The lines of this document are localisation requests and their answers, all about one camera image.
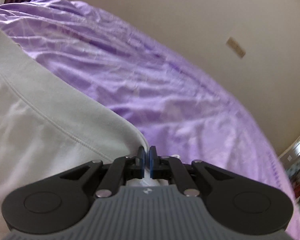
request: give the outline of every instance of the ribbed gray surface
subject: ribbed gray surface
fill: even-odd
[[[96,200],[81,222],[63,232],[39,236],[13,231],[5,238],[5,240],[132,239],[291,240],[283,230],[265,236],[235,233],[215,222],[200,198],[180,194],[175,185],[149,188],[121,187],[117,195]]]

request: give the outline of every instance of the bed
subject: bed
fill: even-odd
[[[245,108],[211,77],[118,17],[81,1],[0,5],[0,29],[64,82],[132,123],[159,155],[202,159],[294,196]],[[300,240],[294,205],[288,234]]]

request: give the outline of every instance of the purple fabric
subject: purple fabric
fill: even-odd
[[[244,107],[121,19],[80,1],[32,0],[1,5],[0,29],[59,78],[134,124],[159,155],[202,159],[293,199],[273,148]],[[297,206],[287,232],[300,239]]]

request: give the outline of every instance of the white fabric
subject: white fabric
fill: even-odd
[[[9,232],[1,204],[12,190],[93,159],[133,155],[140,145],[148,148],[132,124],[61,81],[0,31],[0,239]]]

